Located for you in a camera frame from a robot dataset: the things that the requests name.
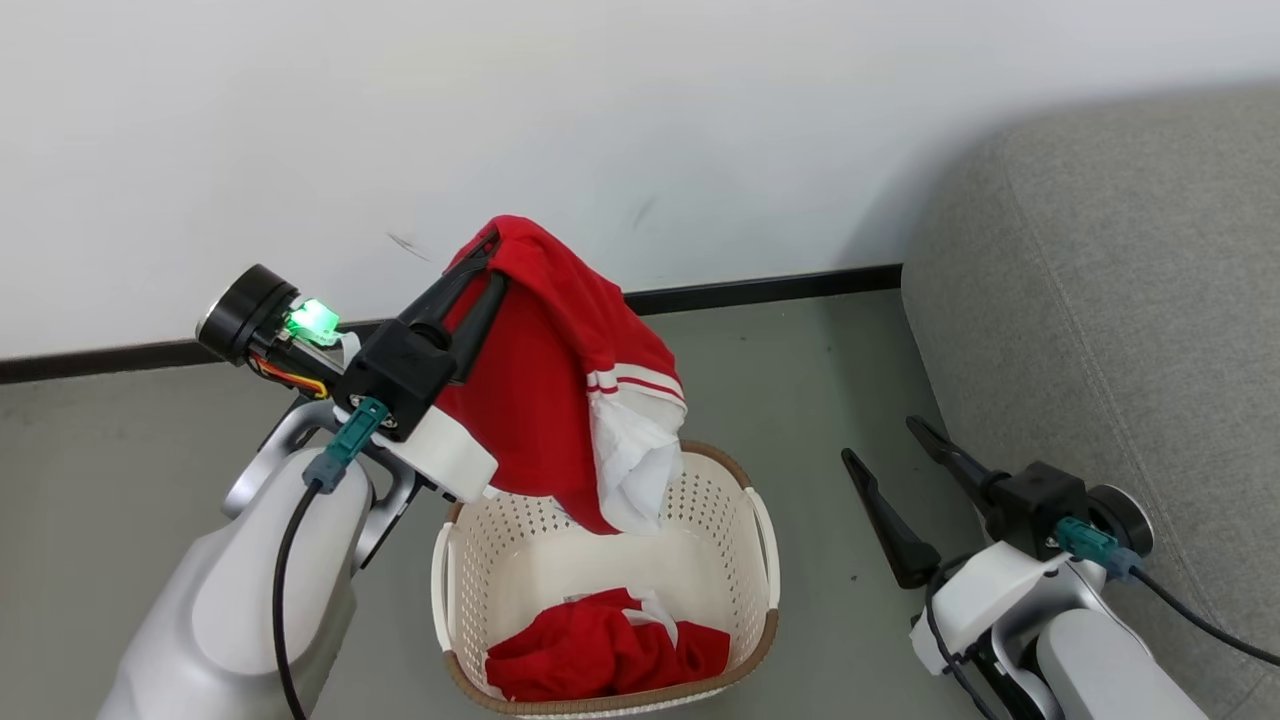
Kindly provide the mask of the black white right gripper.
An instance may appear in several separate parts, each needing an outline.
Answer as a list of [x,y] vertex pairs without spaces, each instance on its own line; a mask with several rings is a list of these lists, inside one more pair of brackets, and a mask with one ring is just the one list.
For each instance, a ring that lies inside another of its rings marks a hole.
[[1120,577],[1124,559],[1146,559],[1155,532],[1142,507],[1111,486],[1032,462],[1011,475],[989,470],[923,416],[906,428],[934,464],[961,487],[979,512],[991,546],[943,564],[881,493],[876,477],[851,448],[841,460],[865,509],[899,587],[925,588],[925,611],[911,629],[918,659],[945,674],[945,652],[959,656],[1015,609],[1027,606],[1041,579],[1066,561],[1097,566],[1101,578]]

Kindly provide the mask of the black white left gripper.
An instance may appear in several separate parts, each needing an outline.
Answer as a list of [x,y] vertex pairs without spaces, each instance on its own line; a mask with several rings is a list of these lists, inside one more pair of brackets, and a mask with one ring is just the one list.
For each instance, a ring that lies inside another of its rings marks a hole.
[[470,378],[508,290],[489,274],[500,246],[483,231],[442,277],[361,345],[339,316],[264,265],[237,278],[197,324],[196,338],[221,360],[250,366],[302,395],[328,400],[340,420],[370,404],[384,409],[370,443],[461,502],[483,498],[495,459],[438,407]]

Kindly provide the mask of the red garment with striped cuffs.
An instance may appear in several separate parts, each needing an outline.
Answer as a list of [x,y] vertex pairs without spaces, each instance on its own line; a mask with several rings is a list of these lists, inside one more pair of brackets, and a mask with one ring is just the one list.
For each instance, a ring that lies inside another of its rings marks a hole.
[[675,355],[538,223],[495,217],[470,247],[488,243],[486,273],[508,290],[468,379],[439,407],[495,457],[495,488],[553,498],[595,534],[658,534],[684,470]]

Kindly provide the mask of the red garment with white band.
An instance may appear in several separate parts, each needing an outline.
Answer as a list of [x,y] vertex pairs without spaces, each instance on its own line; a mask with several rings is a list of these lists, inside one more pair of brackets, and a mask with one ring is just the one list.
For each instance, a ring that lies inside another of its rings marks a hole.
[[486,683],[511,702],[595,700],[718,676],[728,633],[672,615],[654,591],[575,596],[486,652]]

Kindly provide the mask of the cream perforated laundry basket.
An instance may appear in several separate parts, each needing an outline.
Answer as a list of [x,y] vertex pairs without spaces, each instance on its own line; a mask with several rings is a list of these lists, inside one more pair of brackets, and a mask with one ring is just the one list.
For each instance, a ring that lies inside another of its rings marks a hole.
[[[780,621],[771,516],[731,456],[692,441],[682,450],[657,536],[593,534],[550,498],[500,492],[452,506],[433,552],[431,611],[445,669],[471,702],[520,720],[618,720],[710,698],[763,662]],[[492,644],[558,602],[623,585],[654,591],[678,620],[726,632],[726,670],[668,689],[544,703],[508,701],[489,685]]]

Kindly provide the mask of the grey fabric sofa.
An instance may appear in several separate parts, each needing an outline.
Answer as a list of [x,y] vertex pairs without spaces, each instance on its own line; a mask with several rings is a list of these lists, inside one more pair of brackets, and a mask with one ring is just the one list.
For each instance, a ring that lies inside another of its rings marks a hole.
[[1280,79],[966,142],[902,302],[956,443],[1120,489],[1147,574],[1280,656]]

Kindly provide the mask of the black wall baseboard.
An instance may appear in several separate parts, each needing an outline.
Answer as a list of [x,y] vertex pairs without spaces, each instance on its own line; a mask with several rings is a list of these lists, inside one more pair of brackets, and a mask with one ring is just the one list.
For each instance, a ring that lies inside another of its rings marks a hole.
[[[897,290],[902,264],[627,292],[639,316]],[[0,361],[0,386],[220,363],[193,340]]]

